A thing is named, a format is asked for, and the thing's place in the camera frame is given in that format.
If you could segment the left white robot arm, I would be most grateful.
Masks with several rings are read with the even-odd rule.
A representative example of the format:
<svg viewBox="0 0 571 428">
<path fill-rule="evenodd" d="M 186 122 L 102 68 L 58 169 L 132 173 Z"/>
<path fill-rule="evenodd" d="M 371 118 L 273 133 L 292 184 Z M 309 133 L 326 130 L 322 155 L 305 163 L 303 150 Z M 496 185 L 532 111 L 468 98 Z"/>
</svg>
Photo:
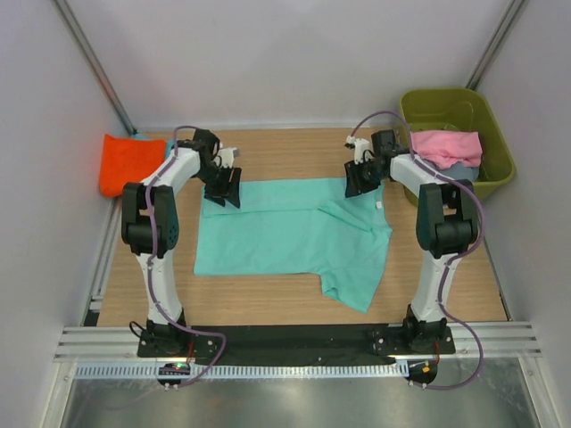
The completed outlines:
<svg viewBox="0 0 571 428">
<path fill-rule="evenodd" d="M 198 335 L 186 326 L 174 274 L 178 192 L 197 178 L 204 184 L 206 200 L 220 207 L 240 206 L 242 169 L 235 165 L 239 149 L 225 146 L 203 128 L 193 127 L 192 138 L 179 139 L 178 132 L 187 129 L 175 128 L 170 154 L 148 177 L 125 184 L 121 196 L 121 239 L 142 270 L 149 305 L 144 326 L 129 324 L 142 358 L 181 356 Z"/>
</svg>

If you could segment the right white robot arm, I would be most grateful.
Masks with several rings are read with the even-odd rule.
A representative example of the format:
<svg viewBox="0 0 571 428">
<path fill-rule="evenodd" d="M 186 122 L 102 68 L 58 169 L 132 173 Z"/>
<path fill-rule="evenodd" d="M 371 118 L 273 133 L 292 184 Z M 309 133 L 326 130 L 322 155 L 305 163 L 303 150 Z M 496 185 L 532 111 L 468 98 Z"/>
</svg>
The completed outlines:
<svg viewBox="0 0 571 428">
<path fill-rule="evenodd" d="M 392 130 L 378 131 L 369 139 L 349 135 L 345 145 L 353 152 L 344 165 L 347 197 L 370 193 L 390 179 L 418 201 L 416 237 L 423 252 L 418 288 L 401 325 L 377 330 L 377 352 L 452 353 L 446 303 L 461 256 L 479 236 L 471 182 L 455 182 L 437 173 L 400 146 Z"/>
</svg>

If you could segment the teal t shirt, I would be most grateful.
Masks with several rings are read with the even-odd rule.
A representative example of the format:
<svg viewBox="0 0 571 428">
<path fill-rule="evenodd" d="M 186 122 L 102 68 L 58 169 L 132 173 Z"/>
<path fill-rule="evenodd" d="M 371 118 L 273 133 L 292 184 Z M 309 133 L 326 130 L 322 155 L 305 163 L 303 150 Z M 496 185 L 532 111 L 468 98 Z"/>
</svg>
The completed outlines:
<svg viewBox="0 0 571 428">
<path fill-rule="evenodd" d="M 313 274 L 323 295 L 361 313 L 382 281 L 393 230 L 384 188 L 348 198 L 341 178 L 251 181 L 240 207 L 200 208 L 194 274 Z"/>
</svg>

